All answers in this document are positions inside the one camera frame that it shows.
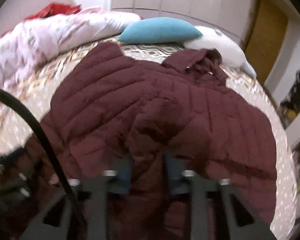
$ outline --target black hose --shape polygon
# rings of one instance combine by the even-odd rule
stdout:
[[[74,209],[75,214],[78,217],[79,222],[83,226],[85,226],[87,222],[86,222],[84,215],[80,209],[79,202],[77,201],[77,198],[68,183],[66,175],[63,172],[63,169],[61,168],[61,165],[60,165],[60,163],[53,151],[53,148],[51,147],[51,144],[50,144],[46,134],[44,133],[40,123],[33,116],[33,114],[28,110],[28,108],[26,108],[18,99],[16,99],[13,95],[9,94],[8,92],[3,91],[2,89],[0,89],[0,102],[5,104],[6,106],[10,107],[18,115],[20,115],[22,117],[22,119],[25,120],[26,123],[33,130],[34,134],[37,136],[38,140],[40,141],[42,148],[46,151],[46,154],[47,154],[57,176],[60,179],[61,185],[63,186],[63,189],[65,190],[65,192],[67,194],[67,197]]]

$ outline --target blue pillow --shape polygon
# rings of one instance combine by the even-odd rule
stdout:
[[[118,41],[127,44],[183,42],[201,37],[202,33],[190,23],[168,17],[140,20],[130,24]]]

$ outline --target bed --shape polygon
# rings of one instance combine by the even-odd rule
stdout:
[[[18,84],[12,94],[22,101],[37,119],[50,109],[51,97],[62,80],[75,68],[80,60],[98,43],[115,42],[122,52],[139,60],[161,63],[172,53],[182,50],[178,44],[125,45],[117,41],[118,36],[79,46],[59,55],[24,82]],[[291,149],[279,116],[258,81],[243,72],[221,66],[227,73],[227,87],[235,90],[251,105],[261,109],[269,118],[277,146],[277,192],[276,209],[271,230],[279,240],[287,239],[295,222],[296,179]],[[8,154],[24,145],[32,133],[28,125],[16,113],[0,104],[0,155]]]

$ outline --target quilted fabric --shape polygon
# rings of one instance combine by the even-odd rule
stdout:
[[[127,152],[134,160],[131,194],[110,203],[119,239],[183,237],[189,201],[168,194],[163,146],[205,178],[230,179],[260,217],[272,221],[276,145],[271,125],[225,87],[220,62],[216,50],[185,49],[161,65],[125,57],[117,45],[103,43],[56,90],[42,126],[68,177],[101,175],[113,158]],[[46,163],[45,183],[34,195],[41,203],[49,195],[53,170],[35,137],[26,148],[27,158]]]

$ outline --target red cloth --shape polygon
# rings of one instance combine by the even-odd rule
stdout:
[[[81,11],[81,5],[71,6],[69,4],[53,2],[53,3],[49,4],[48,6],[46,6],[45,8],[43,8],[37,14],[31,15],[31,16],[25,18],[24,20],[47,18],[47,17],[57,15],[57,14],[70,15],[70,14],[78,13],[80,11]]]
[[[107,42],[92,49],[56,90],[41,125],[68,177],[100,176],[126,153],[134,160],[131,193],[109,202],[118,239],[182,239],[189,201],[168,193],[165,146],[200,176],[230,179],[260,217],[272,221],[277,173],[271,124],[225,86],[220,63],[220,54],[206,49],[178,51],[162,64],[138,61]],[[5,220],[18,230],[55,190],[48,186],[54,170],[35,136],[26,149],[16,176],[37,158],[45,165],[42,179],[33,181],[31,201]]]

